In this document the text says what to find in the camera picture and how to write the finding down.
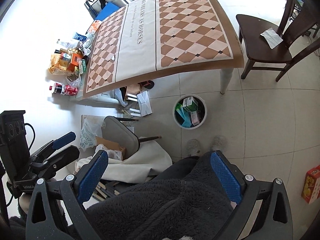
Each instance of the dining table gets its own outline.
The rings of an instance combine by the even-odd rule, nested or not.
[[[220,69],[224,94],[233,69],[243,67],[239,38],[217,0],[135,0],[96,31],[81,97],[210,69]]]

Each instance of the small red box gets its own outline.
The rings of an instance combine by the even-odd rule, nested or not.
[[[307,172],[301,196],[308,204],[311,204],[319,197],[319,193],[320,166],[317,166]]]

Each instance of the white table leg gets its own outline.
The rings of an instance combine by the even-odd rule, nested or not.
[[[223,95],[232,78],[233,68],[220,69],[220,93]]]

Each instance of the bottle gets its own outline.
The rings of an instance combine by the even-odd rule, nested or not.
[[[50,86],[49,90],[51,90],[52,93],[62,94],[66,96],[75,96],[78,93],[77,87],[61,85],[58,83],[55,83],[53,86]]]

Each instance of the dark brown chair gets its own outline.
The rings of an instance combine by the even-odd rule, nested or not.
[[[292,15],[295,0],[287,0],[279,26],[257,17],[238,14],[236,19],[239,23],[239,40],[244,40],[248,61],[241,74],[241,79],[245,79],[250,70],[276,70],[281,71],[276,78],[278,82],[283,75],[300,60],[308,56],[320,47],[320,38],[310,44],[292,58],[289,47],[304,32],[315,25],[316,19],[311,14],[306,4],[303,5],[298,16],[284,32],[284,28]],[[260,35],[265,30],[272,28],[283,41],[271,49],[264,37]],[[279,67],[254,67],[255,62],[262,63],[286,63],[284,68]]]

